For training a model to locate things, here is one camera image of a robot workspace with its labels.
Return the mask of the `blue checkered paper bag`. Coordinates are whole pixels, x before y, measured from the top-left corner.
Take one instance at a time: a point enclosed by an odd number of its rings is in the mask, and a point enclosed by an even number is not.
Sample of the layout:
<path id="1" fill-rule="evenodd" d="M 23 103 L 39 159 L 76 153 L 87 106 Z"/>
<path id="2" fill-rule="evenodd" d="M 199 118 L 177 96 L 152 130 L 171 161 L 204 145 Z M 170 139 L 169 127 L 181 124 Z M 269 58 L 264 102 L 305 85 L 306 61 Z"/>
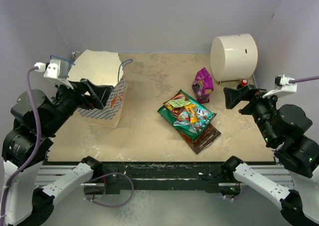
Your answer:
<path id="1" fill-rule="evenodd" d="M 55 55 L 50 57 L 52 58 L 62 59 Z M 128 88 L 124 77 L 124 67 L 132 63 L 132 59 L 121 61 L 116 52 L 85 50 L 74 62 L 67 61 L 72 64 L 68 73 L 68 81 L 71 84 L 80 83 L 80 80 L 84 78 L 97 86 L 114 86 L 103 109 L 78 108 L 77 111 L 90 125 L 116 128 L 120 121 Z"/>

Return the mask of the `purple snack bag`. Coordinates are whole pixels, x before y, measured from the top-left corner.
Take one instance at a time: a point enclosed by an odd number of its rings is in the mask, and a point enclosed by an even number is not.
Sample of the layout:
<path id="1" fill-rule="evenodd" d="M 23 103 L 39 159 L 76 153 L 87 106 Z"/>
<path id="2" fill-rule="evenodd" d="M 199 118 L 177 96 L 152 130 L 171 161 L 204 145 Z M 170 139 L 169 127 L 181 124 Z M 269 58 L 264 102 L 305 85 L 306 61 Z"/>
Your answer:
<path id="1" fill-rule="evenodd" d="M 196 100 L 201 103 L 208 103 L 210 101 L 210 94 L 214 91 L 212 76 L 204 67 L 196 73 L 195 79 L 192 83 L 192 90 Z"/>

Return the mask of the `brown chocolate snack bag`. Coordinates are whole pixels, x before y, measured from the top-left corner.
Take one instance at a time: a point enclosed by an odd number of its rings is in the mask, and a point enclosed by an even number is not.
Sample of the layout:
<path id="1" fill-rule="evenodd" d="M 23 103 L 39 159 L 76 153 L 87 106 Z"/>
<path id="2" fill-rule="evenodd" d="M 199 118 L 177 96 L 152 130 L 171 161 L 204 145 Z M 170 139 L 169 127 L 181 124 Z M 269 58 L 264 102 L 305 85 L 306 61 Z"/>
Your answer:
<path id="1" fill-rule="evenodd" d="M 177 131 L 187 145 L 192 149 L 195 154 L 201 152 L 204 148 L 208 147 L 216 138 L 221 135 L 221 132 L 210 124 L 206 130 L 199 136 L 199 138 L 192 142 L 190 137 L 186 136 L 181 131 Z"/>

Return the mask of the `teal mint candy bag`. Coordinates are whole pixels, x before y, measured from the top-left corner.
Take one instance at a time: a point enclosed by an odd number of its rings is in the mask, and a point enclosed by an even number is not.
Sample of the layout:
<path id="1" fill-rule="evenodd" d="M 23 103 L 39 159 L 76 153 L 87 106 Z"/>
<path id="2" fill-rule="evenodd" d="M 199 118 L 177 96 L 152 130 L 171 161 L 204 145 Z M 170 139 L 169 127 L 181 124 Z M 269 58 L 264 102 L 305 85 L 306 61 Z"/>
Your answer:
<path id="1" fill-rule="evenodd" d="M 190 101 L 190 104 L 183 106 L 177 113 L 177 119 L 173 126 L 180 131 L 200 134 L 215 118 L 216 113 L 211 112 L 203 105 Z"/>

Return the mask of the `yellow M&M's packet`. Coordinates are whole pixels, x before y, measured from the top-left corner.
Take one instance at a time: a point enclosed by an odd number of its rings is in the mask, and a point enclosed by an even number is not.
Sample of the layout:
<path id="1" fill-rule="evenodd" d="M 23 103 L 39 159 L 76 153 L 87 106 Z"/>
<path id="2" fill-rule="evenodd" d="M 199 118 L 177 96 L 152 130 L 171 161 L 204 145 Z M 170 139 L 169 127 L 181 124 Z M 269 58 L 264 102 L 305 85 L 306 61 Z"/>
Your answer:
<path id="1" fill-rule="evenodd" d="M 196 109 L 197 109 L 196 105 L 189 104 L 189 105 L 186 105 L 184 108 L 189 113 L 190 123 L 196 123 L 198 121 L 197 114 L 196 114 Z"/>

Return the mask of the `dark green snack bag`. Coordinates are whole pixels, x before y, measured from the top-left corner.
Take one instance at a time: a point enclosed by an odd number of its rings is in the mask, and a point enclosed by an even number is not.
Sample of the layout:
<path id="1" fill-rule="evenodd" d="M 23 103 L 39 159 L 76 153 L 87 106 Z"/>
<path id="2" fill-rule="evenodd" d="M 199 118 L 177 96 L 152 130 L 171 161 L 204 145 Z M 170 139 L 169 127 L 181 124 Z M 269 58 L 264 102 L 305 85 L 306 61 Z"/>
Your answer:
<path id="1" fill-rule="evenodd" d="M 191 96 L 189 96 L 187 93 L 185 93 L 184 91 L 180 90 L 177 94 L 179 93 L 183 93 L 185 94 L 191 101 L 195 101 L 197 102 L 194 98 L 192 98 Z M 176 116 L 174 116 L 169 110 L 167 110 L 164 106 L 162 106 L 159 110 L 158 113 L 164 118 L 166 119 L 170 125 L 173 126 L 173 123 L 175 122 L 175 120 L 177 119 Z M 181 132 L 184 133 L 186 136 L 190 137 L 190 139 L 192 140 L 192 142 L 196 141 L 199 136 L 203 133 L 203 131 L 200 134 L 194 134 L 194 133 L 187 133 L 185 130 L 182 130 Z"/>

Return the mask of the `colourful candy bag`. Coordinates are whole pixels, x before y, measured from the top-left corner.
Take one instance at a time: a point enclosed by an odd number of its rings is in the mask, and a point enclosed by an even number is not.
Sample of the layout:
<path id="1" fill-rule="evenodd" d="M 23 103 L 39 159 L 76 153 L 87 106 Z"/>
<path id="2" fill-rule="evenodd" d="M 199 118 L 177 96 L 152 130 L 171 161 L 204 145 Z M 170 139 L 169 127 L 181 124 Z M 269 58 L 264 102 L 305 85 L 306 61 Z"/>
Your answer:
<path id="1" fill-rule="evenodd" d="M 185 94 L 183 93 L 179 93 L 177 95 L 175 95 L 174 97 L 172 97 L 170 100 L 172 99 L 179 99 L 179 98 L 186 98 L 187 100 L 190 100 Z M 177 116 L 181 111 L 185 110 L 184 107 L 181 107 L 181 108 L 173 108 L 171 105 L 169 105 L 167 102 L 164 102 L 163 103 L 163 106 L 169 110 L 174 116 Z"/>

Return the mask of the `green snack pack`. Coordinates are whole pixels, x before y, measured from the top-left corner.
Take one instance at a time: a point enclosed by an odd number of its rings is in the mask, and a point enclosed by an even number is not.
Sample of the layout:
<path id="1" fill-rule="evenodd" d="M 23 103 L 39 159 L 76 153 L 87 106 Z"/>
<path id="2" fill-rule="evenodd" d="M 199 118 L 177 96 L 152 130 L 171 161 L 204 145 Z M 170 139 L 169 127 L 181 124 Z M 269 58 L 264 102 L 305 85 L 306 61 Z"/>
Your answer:
<path id="1" fill-rule="evenodd" d="M 187 100 L 186 98 L 179 98 L 179 99 L 172 99 L 167 102 L 169 105 L 171 105 L 173 108 L 181 108 L 186 105 L 191 104 L 192 102 L 190 100 Z"/>

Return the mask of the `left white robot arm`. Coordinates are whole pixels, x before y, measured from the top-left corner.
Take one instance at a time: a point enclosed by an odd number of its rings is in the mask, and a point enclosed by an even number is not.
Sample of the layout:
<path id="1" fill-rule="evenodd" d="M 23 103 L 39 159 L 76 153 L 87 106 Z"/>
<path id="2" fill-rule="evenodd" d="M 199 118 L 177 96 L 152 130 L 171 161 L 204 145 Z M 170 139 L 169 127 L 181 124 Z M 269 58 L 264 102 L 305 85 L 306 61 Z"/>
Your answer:
<path id="1" fill-rule="evenodd" d="M 112 90 L 112 86 L 96 86 L 81 79 L 70 87 L 59 85 L 51 99 L 37 89 L 29 89 L 18 97 L 10 111 L 14 116 L 13 129 L 2 147 L 1 225 L 39 226 L 79 184 L 101 180 L 102 163 L 87 156 L 61 179 L 45 187 L 35 186 L 37 173 L 58 130 L 77 109 L 103 109 Z"/>

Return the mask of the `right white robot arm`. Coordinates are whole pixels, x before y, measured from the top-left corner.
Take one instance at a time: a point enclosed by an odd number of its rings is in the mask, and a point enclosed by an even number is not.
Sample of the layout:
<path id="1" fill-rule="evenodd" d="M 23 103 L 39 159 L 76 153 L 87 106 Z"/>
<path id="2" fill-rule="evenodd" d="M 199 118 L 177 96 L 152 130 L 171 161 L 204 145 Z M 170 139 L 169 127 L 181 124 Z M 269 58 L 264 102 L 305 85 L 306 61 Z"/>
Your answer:
<path id="1" fill-rule="evenodd" d="M 284 187 L 257 173 L 247 163 L 231 156 L 222 165 L 222 178 L 237 180 L 251 187 L 279 208 L 283 218 L 293 226 L 319 224 L 319 145 L 305 136 L 313 122 L 302 108 L 292 104 L 276 107 L 279 94 L 247 85 L 241 89 L 224 88 L 225 107 L 251 115 L 268 148 L 288 170 L 296 189 Z"/>

